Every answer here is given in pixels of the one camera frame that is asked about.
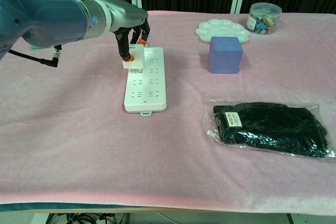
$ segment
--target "plastic container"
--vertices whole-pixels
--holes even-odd
[[[251,5],[246,27],[252,32],[271,34],[281,16],[282,9],[270,3],[255,3]]]

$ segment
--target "pink blanket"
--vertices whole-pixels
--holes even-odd
[[[211,18],[150,12],[149,45],[163,47],[167,109],[123,107],[127,70],[113,34],[65,45],[57,69],[0,62],[0,203],[79,202],[336,215],[336,163],[220,145],[206,134],[208,98],[319,103],[336,143],[336,16],[283,14],[243,44],[238,74],[211,74]],[[51,49],[30,51],[51,58]]]

